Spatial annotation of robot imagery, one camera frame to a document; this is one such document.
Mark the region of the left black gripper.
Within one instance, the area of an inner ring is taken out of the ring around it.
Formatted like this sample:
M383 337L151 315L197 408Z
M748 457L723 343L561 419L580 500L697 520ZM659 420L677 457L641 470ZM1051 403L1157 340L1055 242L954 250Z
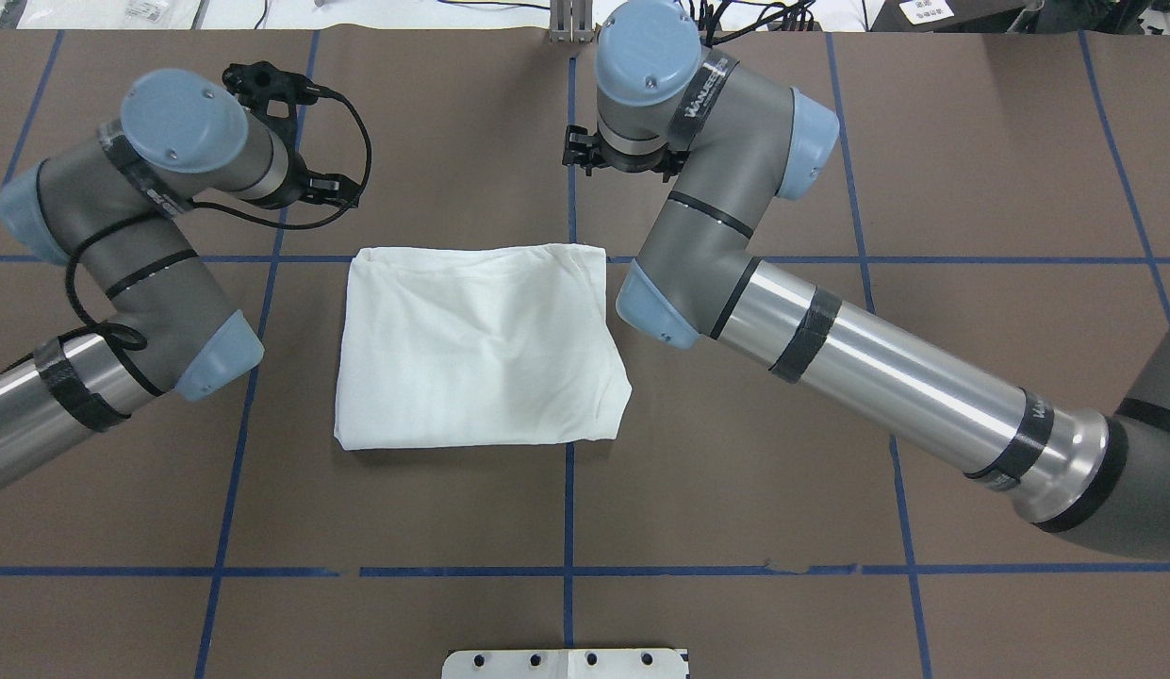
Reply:
M295 203L355 210L362 196L360 181L346 174L322 174L285 143L271 140L269 169L260 179L260 207L285 210Z

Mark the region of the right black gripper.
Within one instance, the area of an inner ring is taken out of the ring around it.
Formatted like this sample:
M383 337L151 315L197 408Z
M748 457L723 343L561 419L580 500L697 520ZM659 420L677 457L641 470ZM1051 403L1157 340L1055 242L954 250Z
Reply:
M574 124L566 126L564 135L563 166L584 169L591 176L594 169L615 169L627 174L651 172L663 180L670 180L683 171L689 152L672 150L663 145L647 155L628 155L610 145L601 132L589 133L589 129Z

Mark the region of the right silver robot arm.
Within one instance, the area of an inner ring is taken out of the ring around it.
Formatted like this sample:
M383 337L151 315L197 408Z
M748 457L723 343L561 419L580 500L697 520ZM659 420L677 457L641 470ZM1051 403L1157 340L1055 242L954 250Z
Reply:
M672 181L615 306L687 349L727 344L876 421L1097 553L1170 560L1170 325L1112 414L1064 411L749 253L775 198L812 188L834 111L704 44L674 1L627 1L597 36L597 130L563 162Z

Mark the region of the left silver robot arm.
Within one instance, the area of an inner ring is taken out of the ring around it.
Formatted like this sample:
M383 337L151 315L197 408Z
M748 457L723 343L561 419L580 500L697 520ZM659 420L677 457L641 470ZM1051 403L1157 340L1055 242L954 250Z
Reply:
M159 69L116 119L0 190L0 220L64 270L77 328L0 371L0 491L167 392L197 402L257 366L264 344L183 235L197 194L260 210L359 205L365 180L307 167L300 107L347 96L267 61L219 83Z

